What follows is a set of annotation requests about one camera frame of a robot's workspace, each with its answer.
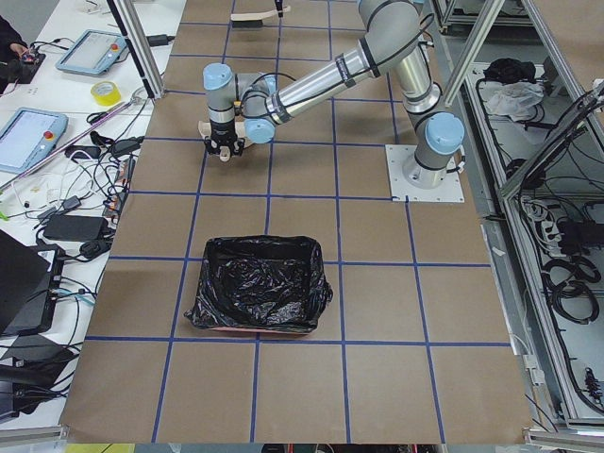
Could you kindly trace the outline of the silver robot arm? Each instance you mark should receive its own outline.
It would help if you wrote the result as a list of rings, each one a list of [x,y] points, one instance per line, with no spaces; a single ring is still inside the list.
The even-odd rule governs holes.
[[[222,161],[239,156],[251,143],[268,143],[276,129],[301,113],[363,80],[391,74],[398,81],[417,146],[405,160],[405,178],[414,186],[440,184],[461,148],[464,126],[442,108],[440,86],[420,48],[427,19],[418,1],[360,1],[364,34],[350,50],[317,71],[280,88],[276,73],[235,73],[224,63],[203,70],[209,119],[205,150]]]

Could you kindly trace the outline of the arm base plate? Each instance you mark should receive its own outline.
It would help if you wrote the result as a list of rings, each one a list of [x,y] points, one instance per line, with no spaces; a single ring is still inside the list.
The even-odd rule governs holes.
[[[386,163],[395,202],[463,203],[459,165],[451,156],[441,170],[428,170],[415,159],[415,145],[386,144]]]

